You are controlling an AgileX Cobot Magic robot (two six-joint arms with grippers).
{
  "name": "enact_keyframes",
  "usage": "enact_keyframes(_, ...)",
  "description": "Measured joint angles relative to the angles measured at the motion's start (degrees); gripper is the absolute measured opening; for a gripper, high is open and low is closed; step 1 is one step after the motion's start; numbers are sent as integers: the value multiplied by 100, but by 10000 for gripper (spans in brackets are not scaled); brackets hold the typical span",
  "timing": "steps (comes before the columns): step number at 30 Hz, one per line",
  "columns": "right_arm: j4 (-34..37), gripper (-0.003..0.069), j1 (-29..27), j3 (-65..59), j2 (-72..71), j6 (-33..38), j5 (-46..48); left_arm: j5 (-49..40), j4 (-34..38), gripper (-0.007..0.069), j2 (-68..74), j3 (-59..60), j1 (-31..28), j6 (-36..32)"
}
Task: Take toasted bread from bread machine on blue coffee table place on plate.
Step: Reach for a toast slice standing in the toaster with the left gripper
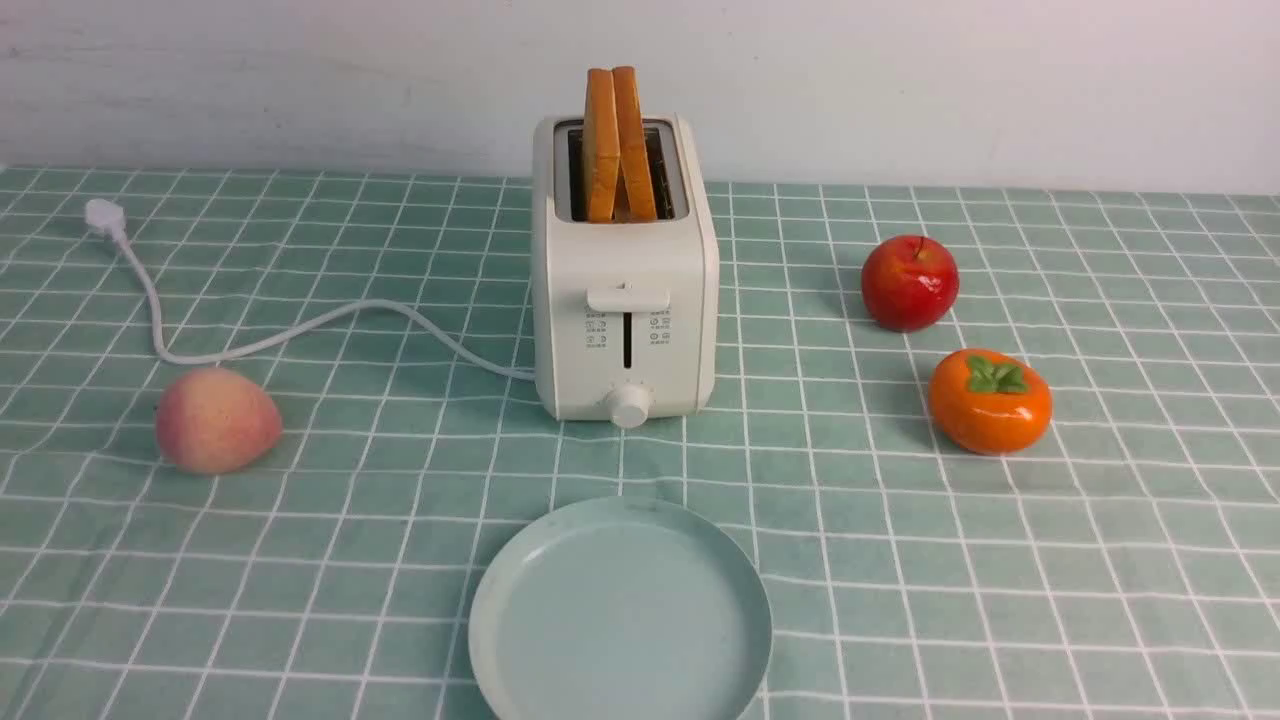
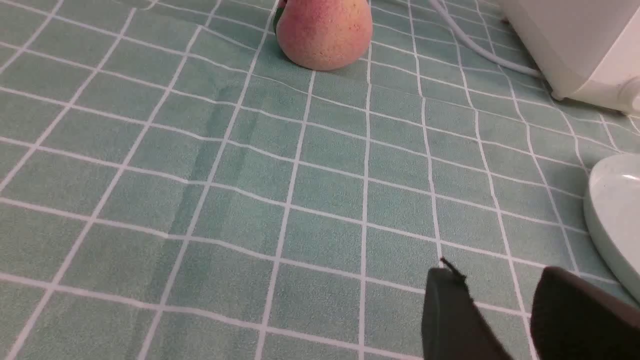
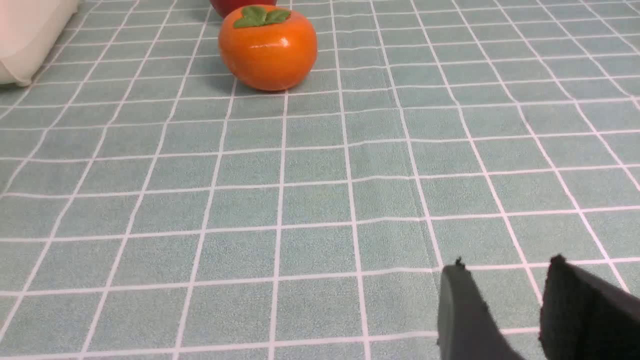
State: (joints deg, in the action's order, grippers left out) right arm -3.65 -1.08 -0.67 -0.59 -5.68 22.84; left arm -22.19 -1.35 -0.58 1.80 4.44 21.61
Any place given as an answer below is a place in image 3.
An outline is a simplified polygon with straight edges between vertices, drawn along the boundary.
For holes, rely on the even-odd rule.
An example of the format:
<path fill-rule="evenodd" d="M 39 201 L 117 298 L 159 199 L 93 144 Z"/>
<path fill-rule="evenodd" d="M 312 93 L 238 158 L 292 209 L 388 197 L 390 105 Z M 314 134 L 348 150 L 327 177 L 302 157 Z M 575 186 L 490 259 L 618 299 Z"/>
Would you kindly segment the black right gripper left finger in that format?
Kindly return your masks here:
<path fill-rule="evenodd" d="M 437 345 L 441 360 L 521 360 L 499 330 L 462 258 L 442 268 Z"/>

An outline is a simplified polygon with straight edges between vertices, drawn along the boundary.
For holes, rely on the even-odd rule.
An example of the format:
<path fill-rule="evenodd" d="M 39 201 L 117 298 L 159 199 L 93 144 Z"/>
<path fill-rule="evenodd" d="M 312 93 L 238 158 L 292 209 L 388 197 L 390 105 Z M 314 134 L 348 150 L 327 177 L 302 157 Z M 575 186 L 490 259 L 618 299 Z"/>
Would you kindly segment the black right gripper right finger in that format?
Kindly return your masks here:
<path fill-rule="evenodd" d="M 640 357 L 640 299 L 562 255 L 550 259 L 539 323 L 548 360 Z"/>

